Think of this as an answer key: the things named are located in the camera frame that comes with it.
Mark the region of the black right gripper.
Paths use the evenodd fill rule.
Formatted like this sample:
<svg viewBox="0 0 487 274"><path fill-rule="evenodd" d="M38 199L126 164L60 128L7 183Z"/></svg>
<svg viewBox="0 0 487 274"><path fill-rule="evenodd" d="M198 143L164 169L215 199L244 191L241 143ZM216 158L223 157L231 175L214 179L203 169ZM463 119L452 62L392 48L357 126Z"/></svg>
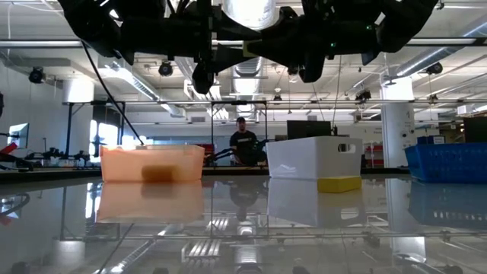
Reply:
<svg viewBox="0 0 487 274"><path fill-rule="evenodd" d="M302 8L311 33L322 40L326 59L359 54L367 65L379 55L378 0L302 0ZM261 30L267 40L247 41L246 51L286 67L303 67L305 39L283 38L297 30L302 17L290 6L280 7L277 21Z"/></svg>

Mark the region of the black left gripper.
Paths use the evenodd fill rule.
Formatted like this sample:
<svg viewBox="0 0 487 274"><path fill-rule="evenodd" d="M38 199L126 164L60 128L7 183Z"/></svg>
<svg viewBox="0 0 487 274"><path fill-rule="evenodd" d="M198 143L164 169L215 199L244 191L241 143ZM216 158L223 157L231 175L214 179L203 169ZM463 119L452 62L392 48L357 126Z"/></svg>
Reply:
<svg viewBox="0 0 487 274"><path fill-rule="evenodd" d="M212 19L211 0L120 0L120 55L129 64L136 53L192 57L208 70L213 57L212 23L218 40L260 40L259 31L237 23L226 14ZM218 74L247 61L242 49L218 44L212 72Z"/></svg>

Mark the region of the red rectangular block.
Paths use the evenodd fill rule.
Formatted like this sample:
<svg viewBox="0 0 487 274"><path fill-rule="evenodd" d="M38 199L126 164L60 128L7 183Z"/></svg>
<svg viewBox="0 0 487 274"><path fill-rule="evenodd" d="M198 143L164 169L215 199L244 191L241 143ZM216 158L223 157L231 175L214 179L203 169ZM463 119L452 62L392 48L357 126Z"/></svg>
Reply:
<svg viewBox="0 0 487 274"><path fill-rule="evenodd" d="M142 178L146 182L169 182L175 180L178 168L174 165L151 165L142 168Z"/></svg>

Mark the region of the yellow rectangular block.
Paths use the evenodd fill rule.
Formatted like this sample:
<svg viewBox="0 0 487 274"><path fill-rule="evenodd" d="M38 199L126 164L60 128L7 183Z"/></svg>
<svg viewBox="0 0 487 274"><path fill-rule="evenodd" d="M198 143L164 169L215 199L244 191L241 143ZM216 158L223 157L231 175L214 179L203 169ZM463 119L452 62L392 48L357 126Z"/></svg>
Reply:
<svg viewBox="0 0 487 274"><path fill-rule="evenodd" d="M317 181L319 193L345 193L361 189L362 178L360 176L350 177L327 177Z"/></svg>

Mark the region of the black monitor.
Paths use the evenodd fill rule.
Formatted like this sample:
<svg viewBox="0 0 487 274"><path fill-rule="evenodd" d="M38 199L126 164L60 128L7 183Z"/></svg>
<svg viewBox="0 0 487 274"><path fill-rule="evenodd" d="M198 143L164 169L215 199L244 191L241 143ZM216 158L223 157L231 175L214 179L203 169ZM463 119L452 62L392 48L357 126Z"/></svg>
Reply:
<svg viewBox="0 0 487 274"><path fill-rule="evenodd" d="M303 139L319 136L330 136L332 132L331 122L328 121L307 121L288 120L288 139Z"/></svg>

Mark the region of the person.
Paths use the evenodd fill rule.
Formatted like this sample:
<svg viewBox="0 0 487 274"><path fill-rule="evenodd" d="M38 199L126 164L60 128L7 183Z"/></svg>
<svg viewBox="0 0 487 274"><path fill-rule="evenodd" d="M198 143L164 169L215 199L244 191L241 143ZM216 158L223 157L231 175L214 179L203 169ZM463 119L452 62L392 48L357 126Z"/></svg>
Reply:
<svg viewBox="0 0 487 274"><path fill-rule="evenodd" d="M247 129L246 120L238 117L236 120L237 131L230 138L230 148L234 152L234 160L243 166L266 165L266 153L254 132Z"/></svg>

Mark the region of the white plastic bin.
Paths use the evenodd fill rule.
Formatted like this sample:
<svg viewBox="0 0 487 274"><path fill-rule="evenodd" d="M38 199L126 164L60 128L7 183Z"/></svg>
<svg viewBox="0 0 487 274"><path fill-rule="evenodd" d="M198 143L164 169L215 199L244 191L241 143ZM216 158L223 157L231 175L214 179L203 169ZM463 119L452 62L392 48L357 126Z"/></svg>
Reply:
<svg viewBox="0 0 487 274"><path fill-rule="evenodd" d="M361 173L361 139L319 136L266 144L272 178L321 179Z"/></svg>

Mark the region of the white pillar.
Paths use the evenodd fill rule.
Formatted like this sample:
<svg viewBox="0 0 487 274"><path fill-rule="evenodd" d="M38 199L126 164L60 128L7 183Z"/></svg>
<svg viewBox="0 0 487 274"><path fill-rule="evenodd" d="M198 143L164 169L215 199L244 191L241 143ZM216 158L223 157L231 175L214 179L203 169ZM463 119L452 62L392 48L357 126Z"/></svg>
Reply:
<svg viewBox="0 0 487 274"><path fill-rule="evenodd" d="M381 85L381 100L391 100L381 106L384 166L396 168L407 165L404 150L416 144L415 111L410 77L385 81Z"/></svg>

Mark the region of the red shelf rack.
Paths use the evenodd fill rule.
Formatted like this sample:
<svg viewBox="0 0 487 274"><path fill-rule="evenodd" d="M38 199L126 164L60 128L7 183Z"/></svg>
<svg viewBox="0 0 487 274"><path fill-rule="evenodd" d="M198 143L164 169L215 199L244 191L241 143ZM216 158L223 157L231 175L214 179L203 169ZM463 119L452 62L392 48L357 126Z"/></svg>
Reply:
<svg viewBox="0 0 487 274"><path fill-rule="evenodd" d="M384 147L380 143L364 145L364 158L367 168L384 167Z"/></svg>

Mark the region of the orange translucent plastic bin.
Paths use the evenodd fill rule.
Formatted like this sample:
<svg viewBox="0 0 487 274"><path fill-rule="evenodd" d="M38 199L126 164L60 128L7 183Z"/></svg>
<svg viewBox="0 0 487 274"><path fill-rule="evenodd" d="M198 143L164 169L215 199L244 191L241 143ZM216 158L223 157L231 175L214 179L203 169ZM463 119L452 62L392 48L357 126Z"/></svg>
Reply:
<svg viewBox="0 0 487 274"><path fill-rule="evenodd" d="M146 182L142 168L174 165L175 181L194 181L202 177L205 149L198 145L133 145L100 148L102 178L106 182Z"/></svg>

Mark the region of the blue storage crate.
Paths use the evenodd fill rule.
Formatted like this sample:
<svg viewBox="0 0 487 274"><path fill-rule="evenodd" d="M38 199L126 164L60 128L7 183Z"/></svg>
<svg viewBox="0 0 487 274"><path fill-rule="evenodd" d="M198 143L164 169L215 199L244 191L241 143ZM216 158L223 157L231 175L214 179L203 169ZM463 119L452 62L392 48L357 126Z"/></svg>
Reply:
<svg viewBox="0 0 487 274"><path fill-rule="evenodd" d="M446 141L443 135L428 135L417 138L418 145L442 145L445 143Z"/></svg>

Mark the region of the overhead light bar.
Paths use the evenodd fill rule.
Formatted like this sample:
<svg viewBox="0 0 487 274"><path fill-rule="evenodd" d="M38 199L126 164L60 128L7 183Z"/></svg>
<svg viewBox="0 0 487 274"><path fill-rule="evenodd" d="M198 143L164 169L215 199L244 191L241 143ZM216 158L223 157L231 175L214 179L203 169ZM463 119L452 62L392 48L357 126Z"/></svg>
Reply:
<svg viewBox="0 0 487 274"><path fill-rule="evenodd" d="M487 37L419 37L409 47L473 47L487 46ZM0 40L0 49L70 49L81 48L80 40Z"/></svg>

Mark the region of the blue plastic basket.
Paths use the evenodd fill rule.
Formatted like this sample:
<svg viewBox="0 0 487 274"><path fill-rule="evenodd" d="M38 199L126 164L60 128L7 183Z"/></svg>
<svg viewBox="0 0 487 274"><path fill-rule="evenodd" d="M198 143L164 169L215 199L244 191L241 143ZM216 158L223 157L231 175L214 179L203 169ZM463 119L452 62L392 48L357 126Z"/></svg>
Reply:
<svg viewBox="0 0 487 274"><path fill-rule="evenodd" d="M412 177L428 183L487 183L487 143L414 145L404 150Z"/></svg>

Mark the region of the dark cabinet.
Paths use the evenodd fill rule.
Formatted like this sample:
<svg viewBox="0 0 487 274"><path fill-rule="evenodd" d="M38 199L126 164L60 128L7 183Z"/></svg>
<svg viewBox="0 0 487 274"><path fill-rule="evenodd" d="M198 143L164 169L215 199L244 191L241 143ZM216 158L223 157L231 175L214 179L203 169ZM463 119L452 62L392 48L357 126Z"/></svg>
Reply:
<svg viewBox="0 0 487 274"><path fill-rule="evenodd" d="M487 143L487 116L465 118L463 124L466 143Z"/></svg>

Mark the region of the white-framed computer monitor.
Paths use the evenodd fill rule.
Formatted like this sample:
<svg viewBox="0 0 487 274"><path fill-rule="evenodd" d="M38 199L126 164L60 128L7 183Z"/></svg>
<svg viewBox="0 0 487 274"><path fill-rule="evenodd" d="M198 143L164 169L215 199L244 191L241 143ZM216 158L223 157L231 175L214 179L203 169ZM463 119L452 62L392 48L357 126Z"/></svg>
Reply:
<svg viewBox="0 0 487 274"><path fill-rule="evenodd" d="M8 144L14 143L17 148L27 148L29 126L29 123L10 126L8 131Z"/></svg>

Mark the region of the silver ribbed ceiling duct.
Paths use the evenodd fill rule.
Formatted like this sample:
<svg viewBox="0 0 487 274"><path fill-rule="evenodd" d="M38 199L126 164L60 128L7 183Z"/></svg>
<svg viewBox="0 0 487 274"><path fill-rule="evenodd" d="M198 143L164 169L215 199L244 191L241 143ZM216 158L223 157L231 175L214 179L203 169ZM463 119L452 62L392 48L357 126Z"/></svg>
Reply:
<svg viewBox="0 0 487 274"><path fill-rule="evenodd" d="M262 30L274 22L276 0L223 0L224 12L237 23ZM263 58L256 57L232 68L233 91L239 100L254 100L259 92Z"/></svg>

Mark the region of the white rectangular ceiling duct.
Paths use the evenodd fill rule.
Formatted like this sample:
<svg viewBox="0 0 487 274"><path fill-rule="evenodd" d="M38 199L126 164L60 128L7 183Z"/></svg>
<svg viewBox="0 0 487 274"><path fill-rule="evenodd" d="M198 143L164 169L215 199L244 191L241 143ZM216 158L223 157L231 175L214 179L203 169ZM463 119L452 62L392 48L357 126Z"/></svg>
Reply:
<svg viewBox="0 0 487 274"><path fill-rule="evenodd" d="M167 101L167 99L158 94L156 88L135 72L133 67L125 60L99 56L97 70L102 79L118 81L130 91L137 91L144 99L155 102L172 117L186 118L186 111L183 108L174 104L163 104L163 101Z"/></svg>

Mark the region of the silver slanted duct pipe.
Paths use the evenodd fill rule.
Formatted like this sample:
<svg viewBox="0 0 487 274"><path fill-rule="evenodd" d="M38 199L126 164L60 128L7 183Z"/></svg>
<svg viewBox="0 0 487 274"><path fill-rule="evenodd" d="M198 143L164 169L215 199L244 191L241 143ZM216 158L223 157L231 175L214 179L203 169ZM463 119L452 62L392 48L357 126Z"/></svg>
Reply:
<svg viewBox="0 0 487 274"><path fill-rule="evenodd" d="M391 81L410 76L440 62L465 47L481 46L484 42L487 42L487 14L467 24L457 36L465 40L470 39L471 43L434 45L383 75L381 79L383 81Z"/></svg>

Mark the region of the black aluminium table frame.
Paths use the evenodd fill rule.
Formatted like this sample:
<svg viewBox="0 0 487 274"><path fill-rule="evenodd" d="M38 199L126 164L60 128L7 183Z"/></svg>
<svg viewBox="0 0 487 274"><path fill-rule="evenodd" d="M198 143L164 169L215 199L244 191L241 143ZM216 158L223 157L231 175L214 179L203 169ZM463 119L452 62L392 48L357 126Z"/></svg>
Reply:
<svg viewBox="0 0 487 274"><path fill-rule="evenodd" d="M361 175L409 174L407 167L383 167L361 169ZM71 180L88 177L100 177L101 169L40 169L27 172L0 172L0 186L17 185L51 180ZM263 176L269 171L259 167L205 167L203 176Z"/></svg>

